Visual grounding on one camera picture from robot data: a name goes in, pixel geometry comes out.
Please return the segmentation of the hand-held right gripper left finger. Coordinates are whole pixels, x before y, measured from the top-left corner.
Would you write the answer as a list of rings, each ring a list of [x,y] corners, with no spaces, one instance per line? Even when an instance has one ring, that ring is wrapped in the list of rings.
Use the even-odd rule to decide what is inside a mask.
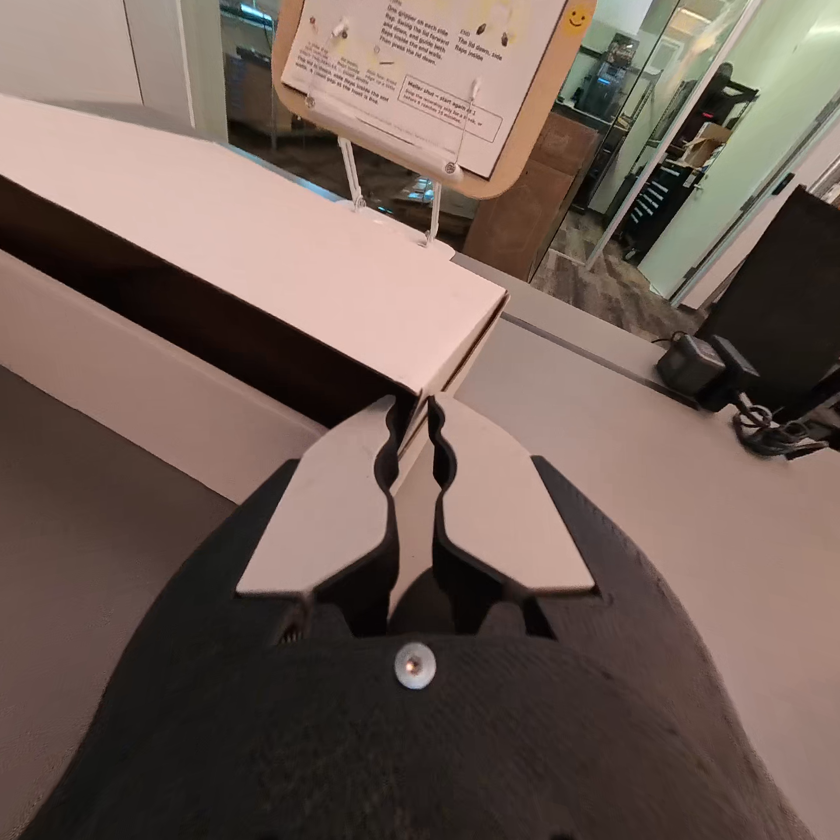
[[[294,468],[236,593],[387,604],[399,571],[398,449],[393,395],[323,435]]]

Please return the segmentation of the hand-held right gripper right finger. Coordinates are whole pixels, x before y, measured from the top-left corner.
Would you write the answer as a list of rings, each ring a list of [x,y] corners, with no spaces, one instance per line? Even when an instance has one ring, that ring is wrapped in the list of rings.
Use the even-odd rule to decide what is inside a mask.
[[[432,397],[428,432],[439,493],[435,571],[516,599],[591,593],[592,573],[530,452],[502,427],[450,395]]]

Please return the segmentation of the white cardboard mailer box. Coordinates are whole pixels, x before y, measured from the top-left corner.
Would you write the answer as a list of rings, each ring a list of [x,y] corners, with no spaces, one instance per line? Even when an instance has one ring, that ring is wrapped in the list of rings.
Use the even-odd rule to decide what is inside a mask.
[[[392,395],[405,481],[504,287],[226,145],[1,110],[3,368],[232,502]]]

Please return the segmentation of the brown cardboard box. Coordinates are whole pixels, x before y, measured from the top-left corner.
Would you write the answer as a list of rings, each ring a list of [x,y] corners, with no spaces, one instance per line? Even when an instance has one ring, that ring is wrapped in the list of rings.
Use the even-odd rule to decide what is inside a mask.
[[[495,198],[479,202],[463,253],[530,281],[601,139],[598,130],[551,112],[514,185]]]

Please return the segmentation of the black power adapter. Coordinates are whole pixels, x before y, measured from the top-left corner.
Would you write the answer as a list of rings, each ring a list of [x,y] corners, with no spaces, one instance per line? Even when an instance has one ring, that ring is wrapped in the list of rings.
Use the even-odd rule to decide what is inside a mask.
[[[668,389],[700,410],[717,414],[736,405],[760,380],[758,369],[728,339],[675,333],[655,366]]]

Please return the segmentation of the black tool cabinet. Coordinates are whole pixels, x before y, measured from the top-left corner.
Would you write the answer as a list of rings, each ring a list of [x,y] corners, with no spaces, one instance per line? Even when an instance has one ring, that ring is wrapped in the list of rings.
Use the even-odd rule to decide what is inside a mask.
[[[702,179],[701,170],[677,161],[659,163],[622,222],[623,260],[637,266],[675,218]]]

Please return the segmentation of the black computer monitor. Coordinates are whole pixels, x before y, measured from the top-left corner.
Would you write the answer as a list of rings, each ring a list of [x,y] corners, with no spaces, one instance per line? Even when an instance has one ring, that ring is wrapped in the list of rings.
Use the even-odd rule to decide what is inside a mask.
[[[793,190],[696,332],[716,335],[759,373],[747,393],[781,422],[838,396],[836,207]]]

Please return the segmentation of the wooden board on white stand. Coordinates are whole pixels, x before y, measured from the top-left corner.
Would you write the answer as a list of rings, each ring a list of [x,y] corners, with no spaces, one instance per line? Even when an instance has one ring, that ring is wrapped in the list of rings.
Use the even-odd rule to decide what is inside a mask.
[[[406,164],[403,160],[393,161],[388,156],[385,156],[381,150],[372,150],[356,142],[348,140],[340,133],[333,131],[332,127],[329,125],[325,126],[312,122],[304,112],[305,108],[303,106],[302,95],[282,88],[279,77],[284,60],[287,58],[291,41],[298,26],[301,5],[303,2],[304,1],[285,1],[278,3],[278,15],[276,19],[274,38],[272,41],[270,68],[272,84],[280,102],[291,113],[307,120],[323,130],[330,131],[337,137],[338,146],[343,157],[344,172],[350,189],[350,199],[343,201],[343,204],[352,209],[358,215],[372,218],[375,216],[375,210],[366,206],[366,201],[363,196],[361,182],[354,159],[355,147],[378,154],[391,163],[401,166],[410,173],[418,174],[431,182],[433,196],[429,229],[424,234],[405,232],[405,236],[416,244],[425,247],[426,249],[435,251],[446,251],[446,246],[439,244],[436,241],[443,188],[448,187],[463,196],[483,201],[503,194],[511,188],[519,178],[524,165],[529,159],[532,149],[538,140],[545,120],[555,102],[560,89],[560,84],[569,73],[574,63],[574,59],[576,58],[582,45],[583,39],[588,29],[592,26],[596,9],[595,1],[583,1],[584,3],[591,4],[593,15],[591,18],[591,24],[585,34],[574,45],[571,44],[571,37],[564,39],[557,36],[554,39],[549,48],[549,53],[544,59],[538,72],[534,87],[531,93],[527,96],[525,106],[521,111],[520,119],[514,127],[511,138],[505,146],[502,157],[492,178],[487,182],[481,181],[472,175],[465,175],[459,182],[450,182],[438,177],[437,175],[420,172],[415,167]]]

